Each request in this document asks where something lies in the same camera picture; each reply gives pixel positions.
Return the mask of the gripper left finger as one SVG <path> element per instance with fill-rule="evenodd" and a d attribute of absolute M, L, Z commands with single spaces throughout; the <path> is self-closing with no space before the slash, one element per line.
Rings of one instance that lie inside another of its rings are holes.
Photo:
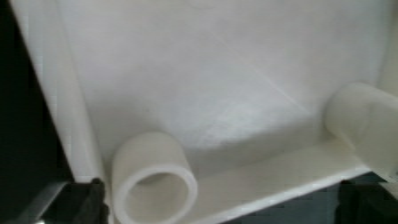
<path fill-rule="evenodd" d="M 105 183 L 55 182 L 34 198 L 15 224 L 109 224 Z"/>

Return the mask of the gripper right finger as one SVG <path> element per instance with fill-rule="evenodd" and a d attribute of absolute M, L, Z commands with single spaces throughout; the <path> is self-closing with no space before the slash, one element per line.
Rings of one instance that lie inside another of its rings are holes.
<path fill-rule="evenodd" d="M 334 224 L 398 224 L 398 199 L 379 184 L 341 182 Z"/>

